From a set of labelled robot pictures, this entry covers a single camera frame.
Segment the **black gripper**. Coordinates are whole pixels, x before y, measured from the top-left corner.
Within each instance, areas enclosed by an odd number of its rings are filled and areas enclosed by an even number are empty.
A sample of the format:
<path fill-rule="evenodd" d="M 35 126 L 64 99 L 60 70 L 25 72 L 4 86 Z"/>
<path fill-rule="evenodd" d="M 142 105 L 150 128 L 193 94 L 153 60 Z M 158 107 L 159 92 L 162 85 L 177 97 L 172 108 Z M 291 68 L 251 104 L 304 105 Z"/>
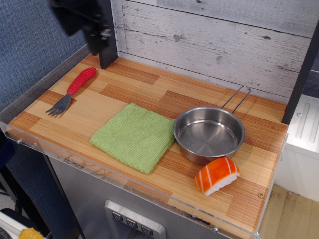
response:
<path fill-rule="evenodd" d="M 96 0 L 52 0 L 51 9 L 67 35 L 83 30 L 93 55 L 108 46 L 109 25 Z"/>

